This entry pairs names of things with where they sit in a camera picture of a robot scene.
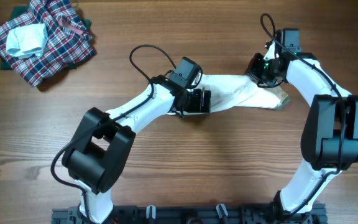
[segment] folded shirt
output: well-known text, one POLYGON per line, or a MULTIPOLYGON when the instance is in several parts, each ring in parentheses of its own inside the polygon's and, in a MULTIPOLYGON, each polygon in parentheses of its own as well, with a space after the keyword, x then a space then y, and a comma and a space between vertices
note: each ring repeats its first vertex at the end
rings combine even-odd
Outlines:
POLYGON ((75 13, 69 0, 31 0, 28 11, 0 27, 0 56, 23 79, 37 86, 46 78, 95 55, 92 36, 75 13), (45 24, 48 41, 41 57, 23 60, 6 53, 9 31, 30 24, 45 24))
POLYGON ((48 41, 45 24, 31 24, 11 29, 7 35, 6 53, 19 59, 41 57, 48 41))

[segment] wood grain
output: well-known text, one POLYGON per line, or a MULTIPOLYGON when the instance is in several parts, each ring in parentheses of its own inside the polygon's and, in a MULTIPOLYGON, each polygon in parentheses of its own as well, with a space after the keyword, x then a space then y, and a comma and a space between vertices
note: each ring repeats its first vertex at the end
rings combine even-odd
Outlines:
MULTIPOLYGON (((0 24, 15 5, 0 1, 0 24)), ((115 108, 146 82, 129 63, 139 44, 155 44, 176 62, 187 56, 207 74, 243 74, 268 37, 259 16, 276 27, 299 27, 313 52, 341 86, 358 95, 358 1, 80 1, 93 21, 98 54, 39 89, 13 71, 0 71, 0 223, 50 223, 52 208, 77 205, 80 193, 57 184, 49 165, 85 111, 115 108)), ((150 75, 170 68, 153 49, 135 54, 150 75)), ((308 105, 296 89, 280 111, 234 108, 208 117, 163 116, 136 138, 113 187, 116 205, 266 203, 301 161, 300 136, 308 105)), ((69 180, 64 168, 58 174, 69 180)), ((319 196, 330 223, 358 223, 358 164, 319 196)))

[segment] red and blue plaid cloth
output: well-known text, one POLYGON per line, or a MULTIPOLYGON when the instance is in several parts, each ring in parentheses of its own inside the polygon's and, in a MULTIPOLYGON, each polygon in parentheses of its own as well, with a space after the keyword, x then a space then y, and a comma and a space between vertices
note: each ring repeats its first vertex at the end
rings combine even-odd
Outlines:
POLYGON ((26 82, 35 87, 63 67, 94 56, 95 52, 88 43, 91 39, 92 36, 75 13, 70 0, 31 0, 26 13, 0 27, 0 56, 26 82), (74 30, 82 31, 82 34, 61 26, 60 20, 67 22, 74 30), (48 32, 47 46, 41 57, 19 60, 6 53, 6 39, 11 29, 39 23, 44 23, 48 32))

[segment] wooden table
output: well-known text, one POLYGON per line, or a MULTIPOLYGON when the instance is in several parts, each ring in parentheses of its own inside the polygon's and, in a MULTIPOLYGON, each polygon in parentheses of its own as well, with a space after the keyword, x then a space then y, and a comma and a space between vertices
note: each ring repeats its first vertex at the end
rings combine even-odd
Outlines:
MULTIPOLYGON (((0 1, 0 24, 15 5, 0 1)), ((358 95, 358 1, 80 1, 93 21, 98 54, 39 89, 13 71, 0 71, 0 223, 50 223, 52 208, 77 205, 78 190, 58 184, 50 163, 91 107, 105 111, 141 93, 145 79, 129 52, 155 44, 178 63, 198 62, 207 74, 244 73, 269 38, 259 16, 277 28, 301 29, 301 46, 313 52, 338 84, 358 95)), ((150 76, 170 68, 154 49, 136 63, 150 76)), ((156 206, 267 203, 301 161, 300 136, 309 106, 291 85, 282 110, 234 108, 207 118, 162 116, 135 140, 119 181, 116 205, 156 206)), ((58 174, 70 178, 61 163, 58 174)), ((358 223, 358 164, 319 196, 330 223, 358 223)))

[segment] white fabric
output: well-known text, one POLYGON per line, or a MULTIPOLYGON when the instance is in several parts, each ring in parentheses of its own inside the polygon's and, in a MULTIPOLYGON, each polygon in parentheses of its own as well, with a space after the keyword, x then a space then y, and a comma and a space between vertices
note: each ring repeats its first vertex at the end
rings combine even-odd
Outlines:
POLYGON ((233 106, 274 109, 288 97, 280 87, 276 87, 280 89, 276 95, 265 88, 258 88, 247 75, 203 75, 197 88, 211 90, 211 113, 233 106))
POLYGON ((24 59, 33 56, 41 57, 48 42, 45 24, 31 24, 9 31, 6 40, 6 53, 24 59))

